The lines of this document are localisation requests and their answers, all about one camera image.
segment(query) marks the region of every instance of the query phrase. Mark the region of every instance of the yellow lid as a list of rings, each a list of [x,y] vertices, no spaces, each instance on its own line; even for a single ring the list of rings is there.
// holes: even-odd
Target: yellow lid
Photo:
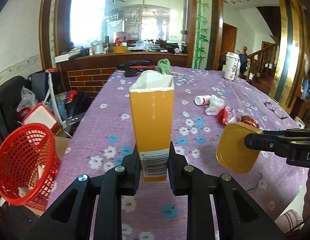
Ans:
[[[246,148],[244,139],[249,133],[263,131],[242,122],[225,126],[216,151],[219,163],[238,174],[250,172],[260,153]]]

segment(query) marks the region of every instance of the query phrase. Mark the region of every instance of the silver screw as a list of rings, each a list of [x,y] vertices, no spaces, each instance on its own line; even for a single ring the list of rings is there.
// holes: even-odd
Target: silver screw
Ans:
[[[79,175],[79,177],[78,177],[78,180],[79,181],[85,181],[85,180],[87,180],[87,175],[86,174],[82,174],[82,175]]]
[[[229,181],[231,178],[232,178],[232,177],[231,177],[230,174],[224,173],[224,174],[222,175],[222,179],[223,179],[223,180]]]
[[[184,167],[184,170],[186,170],[186,171],[188,171],[188,172],[191,172],[191,171],[194,171],[194,167],[191,166],[191,165],[186,165],[186,166]]]
[[[125,167],[122,166],[122,165],[119,165],[119,166],[116,166],[116,167],[115,167],[115,171],[117,171],[117,172],[121,172],[121,171],[123,171],[123,170],[125,170]]]

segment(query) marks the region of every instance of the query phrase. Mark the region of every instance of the basket rim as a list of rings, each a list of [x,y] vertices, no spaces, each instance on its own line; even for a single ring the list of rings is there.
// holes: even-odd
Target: basket rim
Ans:
[[[9,143],[12,138],[15,138],[16,135],[19,135],[22,132],[25,131],[29,131],[29,130],[40,130],[46,133],[46,136],[48,136],[48,140],[51,144],[52,147],[50,147],[50,154],[47,160],[47,164],[45,166],[44,169],[44,173],[42,174],[42,177],[37,180],[34,188],[29,191],[24,197],[20,197],[17,199],[13,199],[8,197],[2,190],[2,187],[0,185],[0,195],[9,203],[15,206],[22,206],[27,204],[28,202],[34,200],[34,198],[37,196],[39,190],[41,189],[42,185],[44,184],[44,182],[46,181],[48,174],[50,172],[50,168],[54,162],[54,151],[55,151],[55,140],[54,140],[54,136],[52,131],[44,124],[41,123],[29,123],[26,125],[23,125],[19,128],[17,128],[16,130],[14,130],[10,135],[7,136],[7,138],[3,141],[3,143],[0,146],[0,157],[2,156],[2,154],[4,153],[4,148],[6,148],[7,143]]]

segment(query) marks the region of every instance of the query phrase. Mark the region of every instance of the blue flower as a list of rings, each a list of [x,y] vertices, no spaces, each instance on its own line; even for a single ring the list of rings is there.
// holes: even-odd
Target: blue flower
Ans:
[[[115,166],[121,165],[124,157],[118,157],[115,160]]]
[[[111,143],[116,143],[118,142],[118,138],[115,135],[111,135],[108,137],[108,141]]]
[[[204,143],[205,141],[206,141],[206,139],[203,136],[199,136],[196,138],[197,143]]]
[[[197,129],[202,129],[202,128],[203,128],[203,125],[200,124],[200,123],[197,123],[197,124],[195,125],[195,127],[196,127]]]
[[[183,137],[178,137],[177,138],[177,141],[179,144],[181,145],[188,145],[188,140],[186,138],[183,138]]]
[[[133,153],[133,149],[129,146],[123,146],[120,150],[123,156],[130,155]]]
[[[196,117],[195,117],[195,122],[203,123],[204,120],[203,120],[203,118],[201,118],[200,116],[196,116]]]
[[[160,209],[160,212],[162,213],[163,217],[167,219],[173,219],[177,217],[177,207],[175,207],[175,205],[172,204],[163,206]]]

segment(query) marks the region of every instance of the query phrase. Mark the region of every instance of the floral tablecloth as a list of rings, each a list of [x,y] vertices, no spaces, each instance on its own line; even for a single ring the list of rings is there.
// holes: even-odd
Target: floral tablecloth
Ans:
[[[229,171],[215,156],[224,126],[216,117],[205,114],[205,106],[196,106],[194,98],[212,94],[221,97],[236,111],[238,121],[242,115],[250,115],[263,130],[297,128],[295,122],[290,117],[276,117],[264,105],[271,99],[244,80],[227,81],[218,71],[172,70],[185,74],[174,77],[171,140],[176,152],[206,174],[231,174],[276,219],[306,181],[307,169],[289,166],[285,159],[261,152],[250,173]],[[136,80],[115,72],[93,101],[63,158],[49,205],[80,174],[104,174],[133,152],[135,137],[128,89]],[[123,239],[186,239],[187,197],[175,197],[168,180],[146,183],[141,179],[136,196],[122,198],[122,223]]]

